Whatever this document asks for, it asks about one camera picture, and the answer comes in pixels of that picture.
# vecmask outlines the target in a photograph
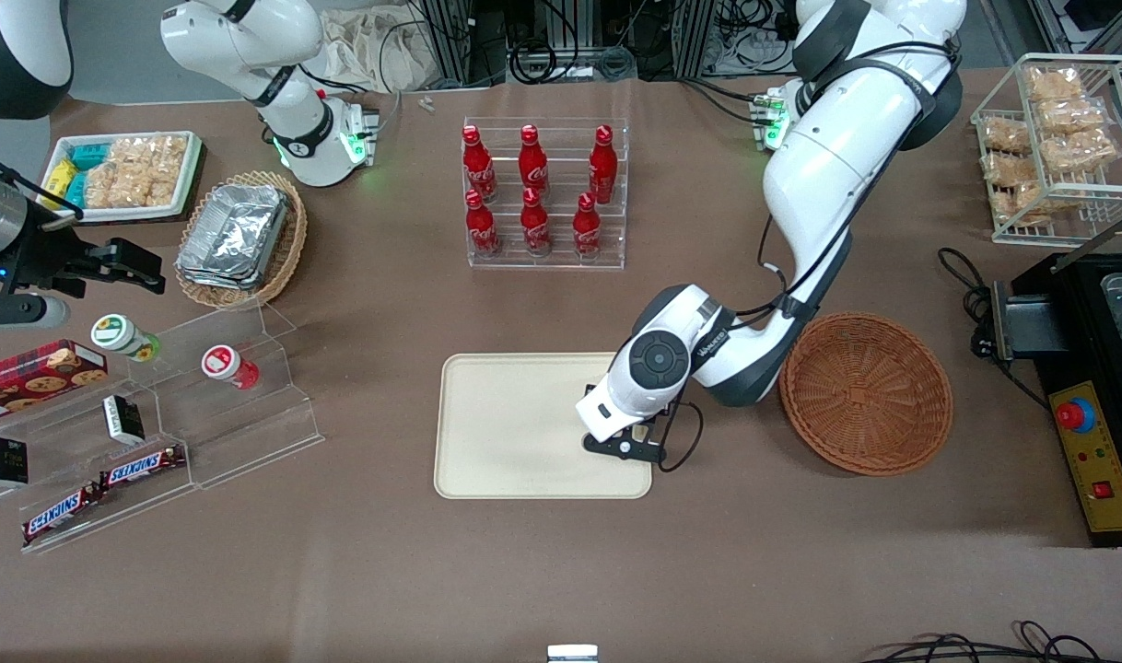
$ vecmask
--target yellow panel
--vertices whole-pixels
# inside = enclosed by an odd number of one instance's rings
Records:
[[[1051,394],[1048,396],[1048,402],[1055,412],[1059,404],[1070,402],[1072,398],[1086,399],[1093,405],[1097,418],[1096,425],[1086,433],[1074,433],[1057,425],[1061,444],[1065,445],[1065,457],[1073,471],[1073,481],[1076,484],[1080,505],[1084,507],[1084,516],[1088,522],[1088,530],[1122,532],[1122,464],[1118,461],[1118,452],[1114,450],[1113,440],[1110,439],[1110,429],[1105,425],[1105,417],[1097,404],[1093,383],[1080,383],[1078,386]],[[1114,494],[1112,498],[1097,499],[1094,496],[1093,486],[1101,481],[1110,482]]]

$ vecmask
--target wicker basket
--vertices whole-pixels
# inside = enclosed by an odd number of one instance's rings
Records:
[[[270,254],[270,264],[266,268],[266,282],[257,291],[215,288],[212,285],[200,285],[186,280],[181,270],[177,270],[177,280],[181,282],[181,288],[185,291],[185,295],[188,295],[190,300],[205,306],[233,306],[250,297],[258,297],[258,302],[269,302],[283,292],[286,283],[295,275],[295,268],[300,267],[300,254],[303,252],[303,242],[307,239],[307,211],[303,208],[303,201],[300,200],[300,193],[296,192],[295,185],[273,172],[241,173],[241,175],[229,177],[224,184],[270,185],[286,193],[286,219],[283,221],[284,225],[279,232],[278,242],[275,243],[275,252]],[[203,201],[194,208],[181,239],[181,248],[187,242],[193,227],[196,225],[200,211],[213,196],[213,192],[217,192],[217,187],[204,194]]]
[[[785,360],[779,388],[806,443],[859,475],[926,466],[954,418],[937,357],[908,329],[877,315],[815,320]]]

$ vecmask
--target coca-cola bottle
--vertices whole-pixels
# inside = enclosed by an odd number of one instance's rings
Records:
[[[615,155],[615,130],[603,125],[595,131],[595,150],[589,154],[589,191],[599,205],[610,202],[617,175],[619,156]]]
[[[519,179],[524,188],[536,188],[541,200],[549,196],[549,157],[541,148],[536,126],[526,125],[519,129]]]
[[[467,232],[476,255],[489,259],[499,252],[499,234],[495,230],[491,210],[484,204],[484,194],[475,188],[467,193]]]
[[[536,188],[524,188],[524,208],[519,210],[519,225],[524,227],[524,243],[527,255],[543,259],[553,251],[549,238],[549,213],[541,206],[541,193]]]
[[[467,181],[484,196],[484,202],[494,201],[495,165],[491,163],[491,155],[484,147],[484,141],[480,140],[480,130],[477,126],[463,127],[463,168],[467,172]]]
[[[582,193],[578,196],[578,213],[573,215],[573,247],[581,261],[594,261],[598,257],[598,236],[603,219],[595,211],[595,195]]]

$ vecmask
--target red emergency stop button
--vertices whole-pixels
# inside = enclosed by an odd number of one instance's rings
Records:
[[[1096,425],[1097,415],[1087,399],[1072,398],[1057,406],[1057,423],[1074,433],[1087,433]]]
[[[1093,486],[1093,496],[1095,499],[1109,499],[1114,496],[1114,487],[1110,486],[1109,481],[1096,481]]]

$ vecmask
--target tabletop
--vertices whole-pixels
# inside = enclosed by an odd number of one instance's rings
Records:
[[[898,321],[945,366],[954,429],[922,469],[844,473],[798,440],[776,395],[727,409],[692,386],[708,421],[700,449],[642,499],[440,498],[448,357],[613,351],[668,285],[745,307],[776,282],[754,260],[764,157],[748,127],[679,84],[434,93],[432,114],[406,98],[375,167],[300,187],[310,234],[275,304],[298,326],[284,343],[327,441],[48,554],[21,558],[18,514],[0,508],[0,661],[527,662],[564,642],[596,643],[609,662],[858,661],[934,630],[1014,645],[1020,618],[1122,659],[1122,550],[1087,547],[1049,416],[971,356],[962,286],[935,255],[948,245],[1010,280],[1047,252],[987,233],[968,117],[1002,75],[965,72],[954,125],[893,160],[822,302]],[[468,116],[628,118],[625,270],[472,271]],[[210,150],[202,192],[282,169],[245,102],[68,102],[53,126],[196,131]],[[203,314],[171,277],[181,231],[82,231],[165,256],[168,293],[92,283],[61,331],[0,332],[0,357],[85,337],[116,307],[148,331]],[[773,234],[767,259],[789,267]],[[1017,372],[1036,380],[1030,366]],[[679,424],[673,440],[690,433]]]

